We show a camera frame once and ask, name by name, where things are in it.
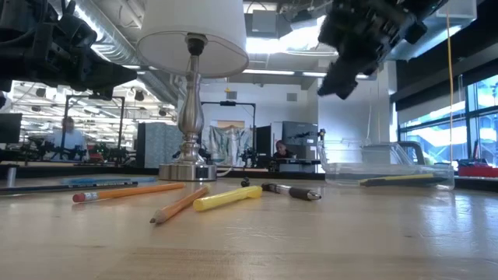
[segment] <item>clear plastic container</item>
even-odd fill
[[[423,166],[410,162],[396,143],[363,141],[319,142],[318,155],[327,183],[340,186],[420,186],[454,189],[450,166]]]

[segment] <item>white lamp shade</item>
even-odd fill
[[[150,66],[186,75],[190,59],[187,33],[208,39],[199,59],[203,77],[229,77],[247,67],[242,0],[148,0],[139,55]]]

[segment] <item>table lamp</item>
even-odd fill
[[[198,154],[204,126],[201,77],[225,78],[249,63],[242,0],[148,0],[138,53],[150,66],[187,77],[187,96],[178,116],[180,156],[160,165],[162,180],[216,180],[216,166]]]

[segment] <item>wooden table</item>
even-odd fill
[[[0,198],[0,279],[498,279],[496,194],[281,183],[323,198],[264,193],[161,226],[154,211],[194,184],[80,205],[72,193]]]

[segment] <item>pencil eraser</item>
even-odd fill
[[[72,196],[72,200],[74,202],[84,202],[85,201],[85,194],[75,194]]]

